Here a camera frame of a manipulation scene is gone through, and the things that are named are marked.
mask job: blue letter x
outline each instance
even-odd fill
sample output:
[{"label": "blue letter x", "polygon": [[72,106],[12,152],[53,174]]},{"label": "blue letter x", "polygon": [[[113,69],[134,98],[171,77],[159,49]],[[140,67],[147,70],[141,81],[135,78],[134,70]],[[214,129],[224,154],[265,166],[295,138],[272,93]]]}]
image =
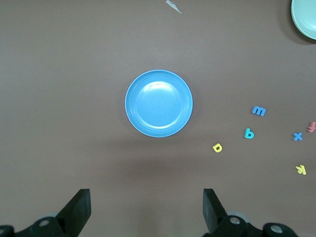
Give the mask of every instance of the blue letter x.
[{"label": "blue letter x", "polygon": [[293,135],[294,135],[294,138],[293,138],[294,141],[297,141],[297,140],[302,141],[303,140],[301,132],[300,133],[294,133]]}]

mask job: white triangular shard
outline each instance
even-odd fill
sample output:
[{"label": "white triangular shard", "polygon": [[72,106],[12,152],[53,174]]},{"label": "white triangular shard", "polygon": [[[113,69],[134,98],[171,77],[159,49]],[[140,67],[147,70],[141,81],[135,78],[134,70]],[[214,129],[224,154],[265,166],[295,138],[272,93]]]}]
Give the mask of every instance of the white triangular shard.
[{"label": "white triangular shard", "polygon": [[169,4],[169,6],[171,6],[173,9],[175,9],[176,11],[180,12],[179,9],[177,8],[176,4],[174,4],[173,2],[171,2],[170,0],[166,1],[167,4]]}]

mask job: cyan letter b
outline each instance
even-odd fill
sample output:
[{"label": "cyan letter b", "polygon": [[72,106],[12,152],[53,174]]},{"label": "cyan letter b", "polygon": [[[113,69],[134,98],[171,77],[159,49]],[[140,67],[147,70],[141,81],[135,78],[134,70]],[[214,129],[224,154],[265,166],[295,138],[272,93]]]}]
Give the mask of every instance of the cyan letter b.
[{"label": "cyan letter b", "polygon": [[245,138],[252,139],[254,136],[255,136],[255,134],[250,131],[250,128],[247,128],[246,132],[245,132]]}]

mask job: round metal bolt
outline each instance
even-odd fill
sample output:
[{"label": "round metal bolt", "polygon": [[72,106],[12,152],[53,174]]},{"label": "round metal bolt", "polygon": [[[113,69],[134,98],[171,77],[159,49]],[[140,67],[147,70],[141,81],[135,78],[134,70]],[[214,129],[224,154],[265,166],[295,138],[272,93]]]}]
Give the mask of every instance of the round metal bolt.
[{"label": "round metal bolt", "polygon": [[235,225],[239,225],[240,224],[240,220],[237,217],[231,217],[230,221],[235,224]]},{"label": "round metal bolt", "polygon": [[282,233],[283,233],[283,230],[281,229],[280,226],[273,225],[273,226],[270,226],[270,229],[271,229],[274,233],[277,233],[277,234],[282,234]]},{"label": "round metal bolt", "polygon": [[49,221],[44,220],[44,221],[41,221],[41,222],[39,223],[39,226],[40,226],[40,227],[47,226],[48,223],[49,223]]}]

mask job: plate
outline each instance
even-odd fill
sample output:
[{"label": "plate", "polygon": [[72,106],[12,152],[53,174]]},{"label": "plate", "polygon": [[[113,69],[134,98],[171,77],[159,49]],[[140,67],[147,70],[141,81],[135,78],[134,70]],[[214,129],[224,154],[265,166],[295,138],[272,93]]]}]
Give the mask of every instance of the plate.
[{"label": "plate", "polygon": [[291,12],[299,31],[316,40],[316,0],[292,0]]},{"label": "plate", "polygon": [[130,85],[125,109],[129,121],[151,137],[167,137],[180,131],[193,108],[188,85],[178,75],[165,71],[145,72]]}]

